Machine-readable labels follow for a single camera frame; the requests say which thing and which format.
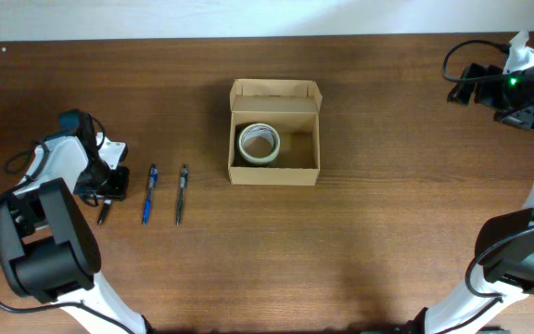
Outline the cardboard box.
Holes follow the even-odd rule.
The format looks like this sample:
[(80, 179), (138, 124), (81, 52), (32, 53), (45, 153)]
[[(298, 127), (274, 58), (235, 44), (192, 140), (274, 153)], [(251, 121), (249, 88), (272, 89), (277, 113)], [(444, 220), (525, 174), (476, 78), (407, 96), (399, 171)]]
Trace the cardboard box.
[[(320, 109), (315, 81), (236, 79), (230, 91), (228, 174), (233, 185), (314, 186), (321, 170)], [(246, 162), (237, 148), (252, 123), (271, 125), (280, 135), (277, 158), (267, 165)]]

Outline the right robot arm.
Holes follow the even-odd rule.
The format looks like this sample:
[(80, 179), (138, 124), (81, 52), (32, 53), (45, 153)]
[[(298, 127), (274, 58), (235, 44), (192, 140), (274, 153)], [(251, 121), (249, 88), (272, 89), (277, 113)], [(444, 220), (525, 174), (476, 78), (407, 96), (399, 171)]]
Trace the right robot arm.
[[(496, 47), (507, 59), (503, 67), (467, 66), (447, 99), (475, 102), (494, 111), (494, 121), (534, 129), (534, 48), (528, 33), (518, 33)], [(480, 229), (475, 255), (464, 280), (446, 299), (423, 308), (398, 333), (485, 333), (486, 325), (508, 306), (534, 295), (534, 182), (522, 210), (489, 219)]]

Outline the cream masking tape roll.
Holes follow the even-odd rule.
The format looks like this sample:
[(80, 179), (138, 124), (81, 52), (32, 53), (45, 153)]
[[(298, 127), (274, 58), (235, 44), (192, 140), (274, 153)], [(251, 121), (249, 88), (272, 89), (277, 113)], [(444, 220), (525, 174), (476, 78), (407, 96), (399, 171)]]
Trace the cream masking tape roll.
[(252, 123), (240, 132), (237, 148), (246, 162), (253, 165), (267, 165), (279, 155), (281, 138), (271, 125)]

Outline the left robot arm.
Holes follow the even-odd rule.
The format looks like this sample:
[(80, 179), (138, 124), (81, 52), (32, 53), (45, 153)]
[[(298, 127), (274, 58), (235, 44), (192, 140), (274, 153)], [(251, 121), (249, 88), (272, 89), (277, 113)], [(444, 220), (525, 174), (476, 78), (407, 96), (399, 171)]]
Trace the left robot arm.
[(38, 304), (17, 315), (60, 309), (90, 333), (151, 333), (101, 271), (101, 254), (78, 201), (123, 201), (128, 148), (79, 109), (59, 115), (59, 130), (33, 142), (21, 181), (0, 194), (0, 266), (10, 289)]

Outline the black ballpoint pen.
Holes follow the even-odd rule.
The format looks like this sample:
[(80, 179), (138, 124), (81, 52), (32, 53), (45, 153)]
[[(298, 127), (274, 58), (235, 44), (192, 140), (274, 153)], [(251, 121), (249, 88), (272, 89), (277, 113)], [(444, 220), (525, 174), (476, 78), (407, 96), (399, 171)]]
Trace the black ballpoint pen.
[(178, 192), (176, 214), (175, 214), (176, 225), (180, 225), (181, 222), (183, 221), (184, 197), (185, 197), (185, 190), (187, 188), (187, 183), (188, 183), (188, 168), (187, 168), (187, 165), (184, 164), (182, 166), (181, 173), (180, 173), (179, 192)]

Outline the black white marker pen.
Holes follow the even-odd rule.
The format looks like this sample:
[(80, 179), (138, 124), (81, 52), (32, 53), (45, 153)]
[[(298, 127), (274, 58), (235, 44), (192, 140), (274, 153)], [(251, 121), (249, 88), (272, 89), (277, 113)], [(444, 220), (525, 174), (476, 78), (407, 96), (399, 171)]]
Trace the black white marker pen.
[(107, 216), (108, 216), (108, 213), (109, 213), (109, 210), (111, 208), (111, 204), (112, 204), (112, 200), (111, 199), (105, 199), (103, 204), (102, 204), (102, 208), (101, 208), (101, 211), (98, 215), (98, 218), (97, 218), (97, 221), (96, 221), (96, 224), (97, 225), (102, 225), (103, 223), (105, 223), (106, 219), (107, 219)]

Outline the blue ballpoint pen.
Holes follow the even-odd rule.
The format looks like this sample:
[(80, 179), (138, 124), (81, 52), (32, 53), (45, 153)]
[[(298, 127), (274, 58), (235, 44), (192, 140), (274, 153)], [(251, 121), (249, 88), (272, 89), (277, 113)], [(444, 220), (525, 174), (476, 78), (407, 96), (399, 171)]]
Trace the blue ballpoint pen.
[(155, 163), (152, 163), (149, 170), (148, 184), (146, 189), (146, 199), (144, 202), (144, 209), (142, 214), (142, 225), (147, 225), (152, 212), (153, 193), (158, 181), (158, 168)]

